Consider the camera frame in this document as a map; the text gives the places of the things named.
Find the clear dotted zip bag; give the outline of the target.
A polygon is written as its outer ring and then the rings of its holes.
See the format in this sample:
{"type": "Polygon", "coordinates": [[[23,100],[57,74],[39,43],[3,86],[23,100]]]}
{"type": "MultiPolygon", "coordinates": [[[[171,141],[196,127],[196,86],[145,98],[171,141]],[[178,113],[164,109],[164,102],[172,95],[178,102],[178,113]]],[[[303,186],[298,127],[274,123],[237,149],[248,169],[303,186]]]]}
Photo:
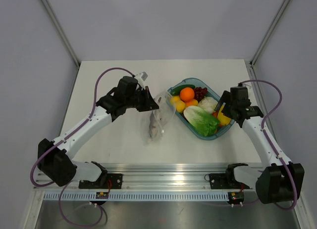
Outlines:
{"type": "Polygon", "coordinates": [[[159,109],[145,112],[141,119],[141,137],[144,144],[158,142],[164,136],[168,123],[174,117],[175,104],[170,101],[172,95],[167,91],[162,91],[154,101],[159,109]]]}

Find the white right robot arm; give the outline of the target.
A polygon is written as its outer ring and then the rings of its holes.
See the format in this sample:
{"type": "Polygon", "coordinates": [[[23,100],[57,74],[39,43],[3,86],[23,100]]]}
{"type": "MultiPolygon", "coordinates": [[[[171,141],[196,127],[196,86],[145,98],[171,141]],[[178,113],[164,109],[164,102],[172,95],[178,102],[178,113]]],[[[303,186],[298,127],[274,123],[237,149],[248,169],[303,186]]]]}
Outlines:
{"type": "Polygon", "coordinates": [[[246,163],[230,164],[225,171],[225,183],[229,187],[244,184],[254,189],[263,204],[291,201],[294,208],[300,197],[304,168],[293,163],[273,139],[261,109],[251,104],[248,89],[239,85],[224,91],[215,110],[234,120],[247,134],[264,168],[259,172],[246,163]]]}

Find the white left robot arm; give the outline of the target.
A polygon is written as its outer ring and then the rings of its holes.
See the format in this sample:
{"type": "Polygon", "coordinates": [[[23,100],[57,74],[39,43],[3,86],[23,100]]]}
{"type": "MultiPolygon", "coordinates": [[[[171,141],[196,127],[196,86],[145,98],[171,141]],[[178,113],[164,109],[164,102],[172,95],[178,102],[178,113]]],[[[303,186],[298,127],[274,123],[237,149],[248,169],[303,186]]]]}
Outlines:
{"type": "Polygon", "coordinates": [[[144,84],[147,74],[124,76],[118,85],[105,96],[95,99],[89,115],[64,135],[49,141],[43,139],[38,145],[38,160],[35,166],[58,186],[79,180],[95,188],[107,184],[107,169],[97,162],[73,161],[80,148],[98,131],[111,124],[127,109],[139,112],[157,110],[158,104],[144,84]]]}

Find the yellow bell pepper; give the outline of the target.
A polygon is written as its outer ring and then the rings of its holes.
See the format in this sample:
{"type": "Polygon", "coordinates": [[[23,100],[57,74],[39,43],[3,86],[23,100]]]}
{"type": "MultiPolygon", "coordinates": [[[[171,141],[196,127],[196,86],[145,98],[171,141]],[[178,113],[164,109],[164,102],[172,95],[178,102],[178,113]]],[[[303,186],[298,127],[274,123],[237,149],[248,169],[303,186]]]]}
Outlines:
{"type": "Polygon", "coordinates": [[[231,119],[226,117],[222,112],[218,112],[217,118],[222,126],[227,126],[231,122],[231,119]]]}

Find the grey toy fish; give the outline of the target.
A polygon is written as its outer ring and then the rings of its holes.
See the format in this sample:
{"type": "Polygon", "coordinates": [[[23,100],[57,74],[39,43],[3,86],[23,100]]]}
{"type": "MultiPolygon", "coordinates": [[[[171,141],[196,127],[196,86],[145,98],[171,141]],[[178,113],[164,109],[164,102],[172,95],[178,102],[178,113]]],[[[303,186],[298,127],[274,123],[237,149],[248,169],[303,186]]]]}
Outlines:
{"type": "Polygon", "coordinates": [[[164,133],[164,127],[168,122],[168,117],[164,112],[154,110],[150,115],[149,137],[151,140],[157,139],[164,133]]]}

